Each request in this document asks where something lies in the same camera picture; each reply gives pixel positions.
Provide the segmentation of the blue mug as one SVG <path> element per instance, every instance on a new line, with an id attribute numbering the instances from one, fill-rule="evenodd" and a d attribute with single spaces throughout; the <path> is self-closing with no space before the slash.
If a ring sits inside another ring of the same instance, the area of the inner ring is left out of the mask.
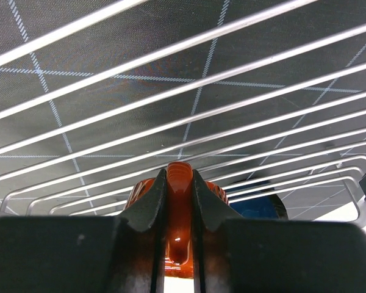
<path id="1" fill-rule="evenodd" d="M 253 187 L 264 186 L 266 184 L 270 184 L 269 180 L 261 181 L 258 183 L 248 184 L 246 186 L 238 186 L 235 188 L 231 188 L 226 190 L 226 193 L 239 192 L 244 189 L 249 189 Z M 258 193 L 265 193 L 274 191 L 274 187 L 264 189 L 258 192 L 253 193 L 245 193 L 239 195 L 236 198 L 244 197 L 245 195 L 254 195 Z M 232 209 L 238 212 L 241 216 L 247 219 L 282 219 L 288 220 L 287 210 L 277 194 L 271 194 L 266 197 L 253 198 L 250 200 L 239 201 L 236 203 L 229 204 Z"/>

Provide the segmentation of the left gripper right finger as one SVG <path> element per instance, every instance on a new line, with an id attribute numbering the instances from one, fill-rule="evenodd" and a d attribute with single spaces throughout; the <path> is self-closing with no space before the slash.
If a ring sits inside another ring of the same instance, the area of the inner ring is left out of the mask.
<path id="1" fill-rule="evenodd" d="M 366 292 L 366 233 L 345 222 L 250 220 L 193 174 L 195 292 Z"/>

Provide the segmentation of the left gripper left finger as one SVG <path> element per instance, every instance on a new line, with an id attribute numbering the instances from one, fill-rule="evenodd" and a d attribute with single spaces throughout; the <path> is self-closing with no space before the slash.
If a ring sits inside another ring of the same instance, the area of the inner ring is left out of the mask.
<path id="1" fill-rule="evenodd" d="M 116 216 L 0 217 L 0 292 L 162 292 L 167 173 Z"/>

